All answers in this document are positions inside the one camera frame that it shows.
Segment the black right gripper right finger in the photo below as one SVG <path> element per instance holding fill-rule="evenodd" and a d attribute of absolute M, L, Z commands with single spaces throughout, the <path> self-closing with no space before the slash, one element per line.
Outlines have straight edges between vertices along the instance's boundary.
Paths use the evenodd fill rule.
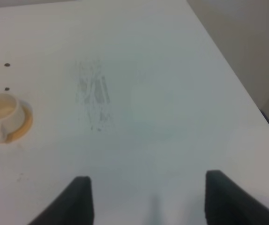
<path fill-rule="evenodd" d="M 206 172 L 204 211 L 208 225 L 269 225 L 269 208 L 220 170 Z"/>

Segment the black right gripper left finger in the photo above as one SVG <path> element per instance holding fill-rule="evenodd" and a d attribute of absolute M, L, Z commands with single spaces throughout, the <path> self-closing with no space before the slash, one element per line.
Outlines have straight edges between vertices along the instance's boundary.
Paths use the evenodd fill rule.
<path fill-rule="evenodd" d="M 92 225 L 94 204 L 90 177 L 76 177 L 31 225 Z"/>

